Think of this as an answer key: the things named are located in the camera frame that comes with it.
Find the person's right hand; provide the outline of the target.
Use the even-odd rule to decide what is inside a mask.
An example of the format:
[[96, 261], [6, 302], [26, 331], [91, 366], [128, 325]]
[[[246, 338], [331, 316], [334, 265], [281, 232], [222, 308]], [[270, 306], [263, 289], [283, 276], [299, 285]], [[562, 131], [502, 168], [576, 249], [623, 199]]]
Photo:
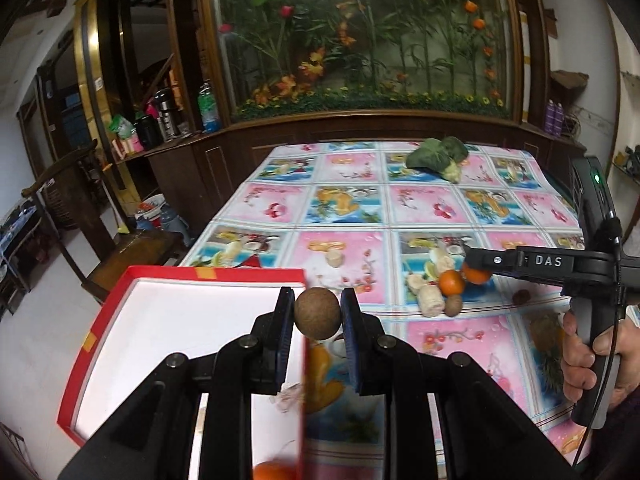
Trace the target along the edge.
[[[577, 403], [585, 391], [591, 390], [597, 376], [591, 367], [597, 356], [606, 356], [611, 350], [613, 329], [610, 327], [594, 341], [593, 346], [584, 344], [577, 335], [577, 320], [572, 312], [563, 316], [563, 392], [570, 402]], [[618, 323], [615, 352], [620, 355], [620, 369], [610, 402], [610, 409], [623, 403], [639, 388], [639, 327], [627, 320]]]

